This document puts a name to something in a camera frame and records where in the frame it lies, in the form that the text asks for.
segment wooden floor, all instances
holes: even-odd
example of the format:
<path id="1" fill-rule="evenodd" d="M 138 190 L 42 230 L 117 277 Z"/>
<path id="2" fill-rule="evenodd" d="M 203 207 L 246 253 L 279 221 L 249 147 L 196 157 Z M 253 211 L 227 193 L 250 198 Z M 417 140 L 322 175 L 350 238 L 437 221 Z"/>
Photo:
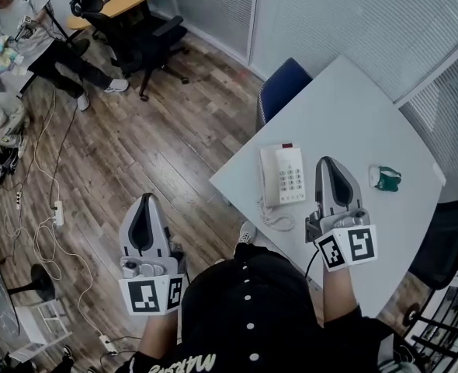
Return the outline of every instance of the wooden floor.
<path id="1" fill-rule="evenodd" d="M 109 338 L 139 336 L 142 331 L 128 316 L 117 279 L 121 277 L 118 230 L 128 207 L 144 192 L 157 195 L 167 215 L 174 240 L 187 252 L 189 272 L 194 277 L 215 260 L 230 258 L 245 220 L 228 207 L 210 185 L 209 178 L 247 142 L 255 132 L 256 95 L 261 81 L 244 67 L 193 35 L 186 37 L 188 55 L 172 60 L 172 67 L 191 82 L 181 85 L 165 73 L 151 78 L 148 103 L 141 102 L 135 89 L 141 74 L 131 79 L 131 87 L 121 94 L 105 94 L 89 84 L 92 106 L 77 112 L 64 143 L 57 174 L 65 225 L 57 229 L 58 242 L 69 252 L 82 255 L 94 278 L 92 290 L 82 299 L 83 312 Z M 120 77 L 117 68 L 106 62 L 106 52 L 96 42 L 85 58 L 105 72 Z M 50 107 L 53 86 L 37 78 L 26 90 L 23 101 L 33 123 L 29 147 L 10 187 L 26 175 L 43 118 Z M 56 92 L 56 111 L 37 149 L 41 169 L 52 173 L 64 133 L 71 120 L 75 101 Z M 51 215 L 50 179 L 35 165 L 24 186 L 22 224 L 32 237 L 38 224 Z M 53 202 L 56 200 L 54 189 Z M 0 190 L 0 260 L 12 253 L 12 239 L 5 233 L 4 216 L 10 229 L 18 226 L 16 190 Z M 33 240 L 25 232 L 16 240 L 15 255 L 6 259 L 2 273 L 9 287 L 25 284 L 30 266 L 37 262 Z M 43 255 L 49 257 L 54 244 L 45 231 L 40 233 Z M 59 249 L 55 258 L 62 278 L 55 281 L 57 296 L 71 313 L 74 335 L 67 343 L 77 359 L 77 368 L 99 368 L 106 352 L 97 332 L 77 310 L 78 296 L 89 284 L 80 259 Z M 53 264 L 48 270 L 57 275 Z M 16 305 L 36 302 L 27 292 L 14 296 Z M 312 291 L 321 311 L 321 293 Z M 401 317 L 414 301 L 424 302 L 428 289 L 407 276 L 380 314 L 398 331 L 404 330 Z M 17 339 L 0 339 L 0 350 L 16 346 Z M 117 341 L 120 350 L 133 350 L 136 340 Z M 121 361 L 106 357 L 105 368 Z M 36 359 L 41 368 L 51 369 L 61 358 L 61 348 L 53 347 Z"/>

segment shoe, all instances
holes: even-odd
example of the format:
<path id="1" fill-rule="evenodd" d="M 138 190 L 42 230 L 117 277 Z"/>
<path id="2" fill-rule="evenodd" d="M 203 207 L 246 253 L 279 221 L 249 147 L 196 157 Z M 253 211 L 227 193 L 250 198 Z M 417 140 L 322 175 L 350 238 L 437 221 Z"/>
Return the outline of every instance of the shoe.
<path id="1" fill-rule="evenodd" d="M 251 245 L 257 236 L 257 228 L 250 222 L 246 221 L 239 230 L 238 243 L 246 243 Z"/>
<path id="2" fill-rule="evenodd" d="M 19 144 L 19 151 L 17 152 L 17 156 L 19 156 L 19 159 L 21 159 L 24 156 L 24 152 L 26 151 L 26 146 L 27 146 L 27 136 L 24 135 Z"/>
<path id="3" fill-rule="evenodd" d="M 64 345 L 64 357 L 74 360 L 74 355 L 72 355 L 72 349 L 68 345 Z"/>
<path id="4" fill-rule="evenodd" d="M 89 99 L 85 92 L 82 93 L 79 98 L 77 98 L 77 108 L 81 112 L 84 112 L 89 108 Z"/>
<path id="5" fill-rule="evenodd" d="M 127 87 L 129 87 L 129 82 L 127 80 L 124 80 L 123 78 L 115 78 L 112 80 L 105 92 L 122 92 L 126 91 Z"/>

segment telephone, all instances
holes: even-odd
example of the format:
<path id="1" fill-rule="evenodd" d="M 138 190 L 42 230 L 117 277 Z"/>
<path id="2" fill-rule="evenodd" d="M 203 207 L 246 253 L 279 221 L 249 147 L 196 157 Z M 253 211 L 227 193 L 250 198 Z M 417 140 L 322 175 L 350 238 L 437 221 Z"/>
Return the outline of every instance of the telephone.
<path id="1" fill-rule="evenodd" d="M 262 220 L 278 231 L 290 231 L 294 228 L 294 218 L 289 214 L 275 215 L 273 208 L 307 198 L 301 149 L 292 143 L 265 146 L 260 148 L 259 158 L 263 196 L 258 206 Z M 275 225 L 281 220 L 289 224 Z"/>

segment white sneaker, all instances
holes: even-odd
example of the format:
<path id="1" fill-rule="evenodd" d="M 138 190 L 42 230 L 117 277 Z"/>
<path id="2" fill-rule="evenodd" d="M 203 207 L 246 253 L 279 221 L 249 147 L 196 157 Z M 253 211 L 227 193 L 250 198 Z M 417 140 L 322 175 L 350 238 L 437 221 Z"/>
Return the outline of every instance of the white sneaker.
<path id="1" fill-rule="evenodd" d="M 250 222 L 246 221 L 239 230 L 238 243 L 246 243 L 251 245 L 257 236 L 257 228 Z"/>
<path id="2" fill-rule="evenodd" d="M 112 80 L 105 92 L 122 92 L 126 91 L 127 87 L 129 87 L 129 82 L 127 80 L 124 80 L 123 78 L 115 78 Z"/>
<path id="3" fill-rule="evenodd" d="M 89 108 L 89 99 L 85 92 L 81 94 L 79 98 L 77 98 L 77 108 L 84 112 Z"/>
<path id="4" fill-rule="evenodd" d="M 21 159 L 24 156 L 24 152 L 26 151 L 26 146 L 27 146 L 27 136 L 24 135 L 22 137 L 22 140 L 20 141 L 19 150 L 17 151 L 17 156 L 19 156 L 19 159 Z"/>

